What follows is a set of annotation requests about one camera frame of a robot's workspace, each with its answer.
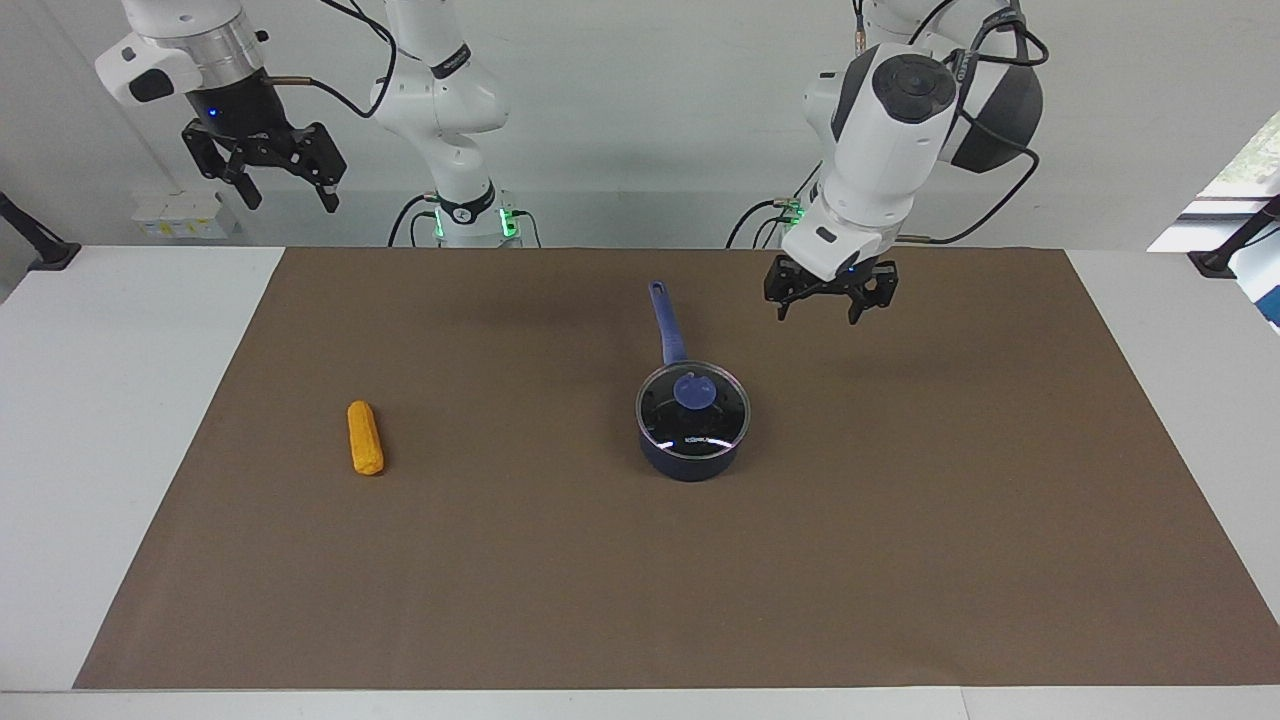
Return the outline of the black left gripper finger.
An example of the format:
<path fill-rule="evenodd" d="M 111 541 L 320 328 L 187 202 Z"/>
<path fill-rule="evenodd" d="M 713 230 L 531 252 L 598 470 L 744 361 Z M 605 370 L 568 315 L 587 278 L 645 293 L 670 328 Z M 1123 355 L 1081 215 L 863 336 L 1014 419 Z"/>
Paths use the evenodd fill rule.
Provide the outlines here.
<path fill-rule="evenodd" d="M 856 325 L 861 315 L 873 307 L 888 307 L 899 286 L 897 270 L 872 270 L 854 290 L 847 311 L 850 325 Z"/>
<path fill-rule="evenodd" d="M 771 266 L 764 279 L 764 299 L 776 305 L 776 316 L 783 322 L 790 305 L 806 290 L 806 272 L 800 266 Z"/>

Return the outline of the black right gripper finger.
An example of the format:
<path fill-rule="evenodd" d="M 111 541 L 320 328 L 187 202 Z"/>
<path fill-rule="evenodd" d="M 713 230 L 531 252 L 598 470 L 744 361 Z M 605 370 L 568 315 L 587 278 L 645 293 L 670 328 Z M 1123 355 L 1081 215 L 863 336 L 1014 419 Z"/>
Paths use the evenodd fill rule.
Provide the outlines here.
<path fill-rule="evenodd" d="M 335 140 L 323 123 L 315 122 L 288 133 L 285 169 L 314 187 L 325 213 L 334 214 L 340 205 L 337 188 L 347 168 Z"/>
<path fill-rule="evenodd" d="M 244 152 L 236 140 L 215 135 L 201 120 L 191 120 L 180 137 L 202 177 L 230 186 L 248 210 L 260 209 L 262 195 L 246 169 Z"/>

